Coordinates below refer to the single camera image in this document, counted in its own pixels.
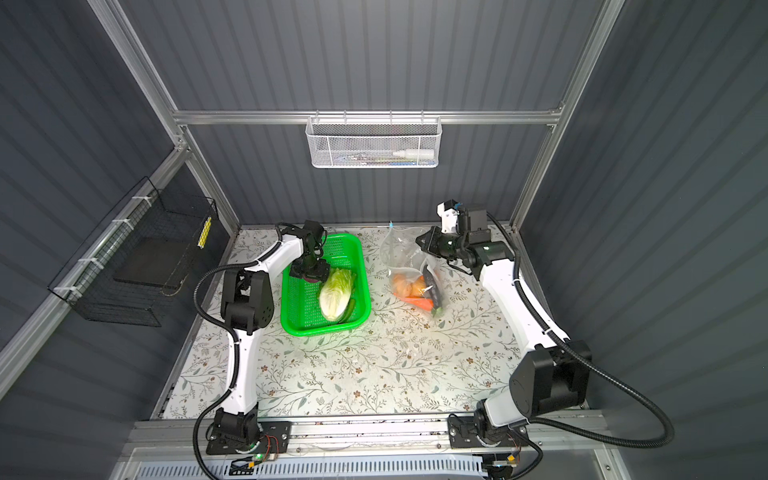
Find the napa cabbage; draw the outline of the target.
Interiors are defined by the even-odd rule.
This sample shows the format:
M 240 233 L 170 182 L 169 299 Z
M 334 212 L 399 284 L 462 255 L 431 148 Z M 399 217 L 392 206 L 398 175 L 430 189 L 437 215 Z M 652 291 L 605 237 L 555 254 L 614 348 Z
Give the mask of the napa cabbage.
M 332 268 L 318 294 L 323 317 L 337 322 L 346 314 L 355 288 L 356 274 L 345 268 Z

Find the clear zip top bag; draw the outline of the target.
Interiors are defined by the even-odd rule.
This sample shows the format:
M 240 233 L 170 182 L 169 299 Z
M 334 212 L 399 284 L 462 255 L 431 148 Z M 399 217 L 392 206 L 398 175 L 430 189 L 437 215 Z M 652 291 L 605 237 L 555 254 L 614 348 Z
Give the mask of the clear zip top bag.
M 390 223 L 387 232 L 380 244 L 379 254 L 380 259 L 383 262 L 387 270 L 387 276 L 389 279 L 390 291 L 400 301 L 408 304 L 411 307 L 415 307 L 404 301 L 405 298 L 397 297 L 392 290 L 392 277 L 400 274 L 407 276 L 410 280 L 414 281 L 422 276 L 422 269 L 424 266 L 429 265 L 437 273 L 440 280 L 443 293 L 443 306 L 437 310 L 425 311 L 434 318 L 440 318 L 444 313 L 448 304 L 448 297 L 445 289 L 444 282 L 441 278 L 439 271 L 439 265 L 437 258 L 424 253 L 416 244 L 416 237 L 423 234 L 424 231 L 416 227 L 401 227 L 395 226 Z

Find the orange carrot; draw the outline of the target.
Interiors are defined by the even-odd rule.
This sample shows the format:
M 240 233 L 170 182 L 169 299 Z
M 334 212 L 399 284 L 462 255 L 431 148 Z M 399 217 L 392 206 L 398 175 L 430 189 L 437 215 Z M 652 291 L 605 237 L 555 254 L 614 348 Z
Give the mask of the orange carrot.
M 434 302 L 429 298 L 406 297 L 404 301 L 425 311 L 432 311 L 434 308 Z

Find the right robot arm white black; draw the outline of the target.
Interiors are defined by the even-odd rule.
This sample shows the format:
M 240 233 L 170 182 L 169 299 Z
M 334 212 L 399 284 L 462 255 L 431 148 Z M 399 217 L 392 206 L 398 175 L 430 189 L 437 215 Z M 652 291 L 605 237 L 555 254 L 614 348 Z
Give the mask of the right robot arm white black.
M 448 263 L 459 261 L 459 270 L 479 281 L 523 353 L 508 387 L 478 403 L 474 414 L 478 440 L 498 444 L 504 428 L 514 429 L 539 415 L 582 404 L 589 370 L 550 337 L 555 334 L 568 341 L 524 280 L 509 234 L 502 231 L 503 239 L 494 241 L 488 224 L 498 221 L 483 208 L 449 200 L 436 211 L 441 225 L 418 236 L 417 245 Z

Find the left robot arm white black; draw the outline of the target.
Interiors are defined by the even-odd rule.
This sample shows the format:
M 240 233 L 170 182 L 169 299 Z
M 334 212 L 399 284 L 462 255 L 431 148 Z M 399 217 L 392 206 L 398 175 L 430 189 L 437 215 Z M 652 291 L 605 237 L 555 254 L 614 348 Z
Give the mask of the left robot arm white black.
M 227 380 L 230 393 L 221 408 L 227 414 L 247 416 L 257 407 L 255 376 L 259 343 L 275 313 L 272 283 L 283 272 L 309 283 L 328 279 L 330 265 L 323 258 L 327 237 L 318 222 L 302 226 L 281 222 L 278 239 L 255 259 L 230 264 L 224 271 L 220 316 L 236 337 L 229 342 Z

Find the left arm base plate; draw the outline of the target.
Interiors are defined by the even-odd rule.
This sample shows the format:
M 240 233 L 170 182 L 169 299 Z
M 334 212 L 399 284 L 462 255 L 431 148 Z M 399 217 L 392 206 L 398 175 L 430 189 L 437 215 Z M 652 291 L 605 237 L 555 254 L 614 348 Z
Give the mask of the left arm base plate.
M 259 422 L 247 427 L 243 435 L 230 433 L 211 423 L 205 432 L 207 455 L 287 452 L 293 424 L 288 421 Z

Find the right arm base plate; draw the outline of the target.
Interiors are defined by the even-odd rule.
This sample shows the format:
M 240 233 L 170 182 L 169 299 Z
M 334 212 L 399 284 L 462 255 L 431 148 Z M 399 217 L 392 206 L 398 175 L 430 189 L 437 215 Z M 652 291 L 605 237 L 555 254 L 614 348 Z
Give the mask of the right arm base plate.
M 494 427 L 480 411 L 476 411 L 473 416 L 459 416 L 451 413 L 446 421 L 449 441 L 453 449 L 518 450 L 528 445 L 529 436 L 525 426 Z

